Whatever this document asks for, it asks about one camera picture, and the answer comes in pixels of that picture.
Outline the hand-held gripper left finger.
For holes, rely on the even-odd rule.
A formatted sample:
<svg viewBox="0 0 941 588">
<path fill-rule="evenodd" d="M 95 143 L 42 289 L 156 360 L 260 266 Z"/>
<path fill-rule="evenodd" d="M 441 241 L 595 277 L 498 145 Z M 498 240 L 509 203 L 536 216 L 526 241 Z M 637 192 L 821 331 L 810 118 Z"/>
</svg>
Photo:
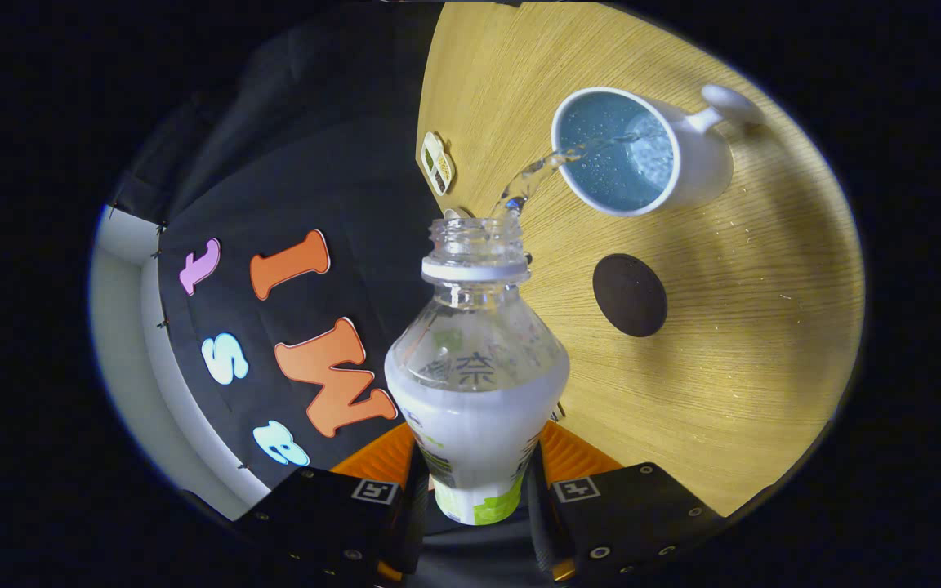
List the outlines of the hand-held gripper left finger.
<svg viewBox="0 0 941 588">
<path fill-rule="evenodd" d="M 236 519 L 284 585 L 403 585 L 421 558 L 428 466 L 408 424 L 335 468 L 300 466 Z"/>
</svg>

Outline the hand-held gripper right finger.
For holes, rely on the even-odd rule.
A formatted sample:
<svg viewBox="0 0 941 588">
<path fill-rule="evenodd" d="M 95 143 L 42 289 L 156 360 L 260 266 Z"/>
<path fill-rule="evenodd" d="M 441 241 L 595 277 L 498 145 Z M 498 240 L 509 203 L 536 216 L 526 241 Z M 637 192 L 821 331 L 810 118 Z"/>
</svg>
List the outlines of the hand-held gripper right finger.
<svg viewBox="0 0 941 588">
<path fill-rule="evenodd" d="M 524 495 L 535 558 L 554 585 L 626 585 L 725 527 L 660 465 L 620 465 L 552 421 L 529 458 Z"/>
</svg>

